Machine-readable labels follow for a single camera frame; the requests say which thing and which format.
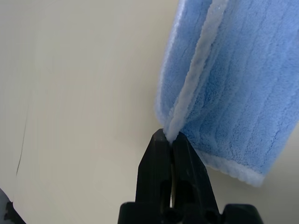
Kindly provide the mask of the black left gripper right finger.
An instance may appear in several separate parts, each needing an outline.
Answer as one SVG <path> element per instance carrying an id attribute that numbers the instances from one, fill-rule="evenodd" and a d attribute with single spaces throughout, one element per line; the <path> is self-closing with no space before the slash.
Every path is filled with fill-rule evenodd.
<path id="1" fill-rule="evenodd" d="M 172 159 L 174 207 L 195 204 L 202 210 L 218 210 L 206 167 L 183 133 L 172 143 Z"/>

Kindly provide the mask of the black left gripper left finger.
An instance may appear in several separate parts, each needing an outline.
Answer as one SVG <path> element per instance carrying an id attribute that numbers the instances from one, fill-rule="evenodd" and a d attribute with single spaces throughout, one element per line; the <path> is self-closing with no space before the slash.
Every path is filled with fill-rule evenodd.
<path id="1" fill-rule="evenodd" d="M 171 185 L 170 146 L 159 129 L 152 135 L 138 166 L 135 201 L 170 205 Z"/>

